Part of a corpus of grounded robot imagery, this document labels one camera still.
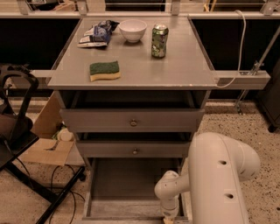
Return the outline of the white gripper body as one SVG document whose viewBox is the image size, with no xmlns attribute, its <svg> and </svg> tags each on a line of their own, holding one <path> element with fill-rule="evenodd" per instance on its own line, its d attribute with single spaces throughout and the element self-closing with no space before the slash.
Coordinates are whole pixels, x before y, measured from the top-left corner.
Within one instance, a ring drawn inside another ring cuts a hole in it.
<svg viewBox="0 0 280 224">
<path fill-rule="evenodd" d="M 173 219 L 179 212 L 179 199 L 162 199 L 160 201 L 161 213 L 165 218 Z"/>
</svg>

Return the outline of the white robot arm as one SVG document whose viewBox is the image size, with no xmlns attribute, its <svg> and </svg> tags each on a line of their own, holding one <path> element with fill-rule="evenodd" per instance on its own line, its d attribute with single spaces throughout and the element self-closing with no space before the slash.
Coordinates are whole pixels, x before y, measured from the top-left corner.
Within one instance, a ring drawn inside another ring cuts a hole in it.
<svg viewBox="0 0 280 224">
<path fill-rule="evenodd" d="M 167 171 L 154 188 L 164 224 L 175 224 L 184 192 L 191 196 L 192 224 L 249 224 L 240 183 L 260 171 L 260 158 L 252 147 L 219 133 L 198 134 L 187 164 L 186 173 Z"/>
</svg>

